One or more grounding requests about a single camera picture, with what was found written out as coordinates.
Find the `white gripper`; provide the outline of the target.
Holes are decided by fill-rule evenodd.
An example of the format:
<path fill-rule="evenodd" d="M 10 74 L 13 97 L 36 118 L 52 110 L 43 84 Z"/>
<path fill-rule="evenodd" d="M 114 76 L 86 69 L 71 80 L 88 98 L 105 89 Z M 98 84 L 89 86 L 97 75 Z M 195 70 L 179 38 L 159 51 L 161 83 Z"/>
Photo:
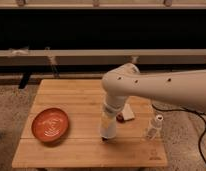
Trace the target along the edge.
<path fill-rule="evenodd" d="M 127 96 L 114 96 L 106 94 L 102 107 L 103 114 L 110 118 L 115 117 L 123 110 L 127 99 Z"/>

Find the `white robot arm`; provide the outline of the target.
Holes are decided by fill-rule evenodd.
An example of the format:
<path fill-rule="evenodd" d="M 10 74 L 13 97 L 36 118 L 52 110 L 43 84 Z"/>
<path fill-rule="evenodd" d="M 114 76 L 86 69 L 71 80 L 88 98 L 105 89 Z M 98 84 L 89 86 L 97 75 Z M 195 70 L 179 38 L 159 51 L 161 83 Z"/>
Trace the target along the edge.
<path fill-rule="evenodd" d="M 132 63 L 110 70 L 102 77 L 106 92 L 104 112 L 115 117 L 130 96 L 206 112 L 206 70 L 141 74 Z"/>

